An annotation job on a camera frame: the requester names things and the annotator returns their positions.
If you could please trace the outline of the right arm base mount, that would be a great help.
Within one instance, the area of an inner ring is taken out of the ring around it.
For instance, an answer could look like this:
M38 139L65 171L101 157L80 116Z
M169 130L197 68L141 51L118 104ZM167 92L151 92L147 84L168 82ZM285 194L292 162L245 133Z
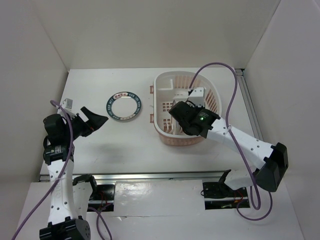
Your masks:
M219 182L203 182L202 186L205 210L236 209L238 204L239 208L251 207L246 188L232 190Z

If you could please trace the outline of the white plate red characters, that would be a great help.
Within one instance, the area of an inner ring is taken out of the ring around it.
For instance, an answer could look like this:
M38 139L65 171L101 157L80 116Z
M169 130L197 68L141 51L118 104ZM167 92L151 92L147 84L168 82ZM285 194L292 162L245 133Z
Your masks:
M174 119L172 119L172 121L171 121L171 133L173 135L176 134L176 121Z

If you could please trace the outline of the white plate orange sunburst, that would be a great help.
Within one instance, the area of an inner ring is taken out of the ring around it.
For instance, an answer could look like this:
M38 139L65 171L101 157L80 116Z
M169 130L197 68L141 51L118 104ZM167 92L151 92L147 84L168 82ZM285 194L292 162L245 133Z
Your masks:
M183 132L183 129L181 127L181 123L184 122L184 117L185 117L185 113L184 113L184 101L179 101L176 105L175 108L175 134L176 135L181 135Z

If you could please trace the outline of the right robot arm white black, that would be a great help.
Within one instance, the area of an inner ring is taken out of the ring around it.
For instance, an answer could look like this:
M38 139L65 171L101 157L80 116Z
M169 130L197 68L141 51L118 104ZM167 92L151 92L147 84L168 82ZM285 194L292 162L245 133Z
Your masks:
M268 192L276 192L289 166L287 147L278 142L271 144L259 140L231 125L218 114L204 108L193 107L179 101L169 114L183 132L189 136L201 136L216 141L239 153L256 168L248 170L228 170L218 184L223 196L230 196L235 190L253 185Z

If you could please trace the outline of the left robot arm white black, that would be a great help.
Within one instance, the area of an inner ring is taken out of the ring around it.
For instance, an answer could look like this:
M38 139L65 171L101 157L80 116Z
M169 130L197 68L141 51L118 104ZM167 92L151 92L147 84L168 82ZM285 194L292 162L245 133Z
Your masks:
M88 118L66 112L66 116L52 114L43 120L47 132L43 141L43 160L50 176L50 213L47 227L40 229L41 240L89 240L90 225L86 220L88 202L97 197L99 187L91 174L73 178L73 141L97 131L108 117L81 111Z

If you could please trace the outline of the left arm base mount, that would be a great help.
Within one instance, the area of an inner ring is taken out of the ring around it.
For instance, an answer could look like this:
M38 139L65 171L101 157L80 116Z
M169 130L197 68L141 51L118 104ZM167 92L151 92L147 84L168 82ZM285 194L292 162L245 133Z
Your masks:
M96 210L103 209L103 212L113 212L115 189L114 183L98 184L89 198L88 206Z

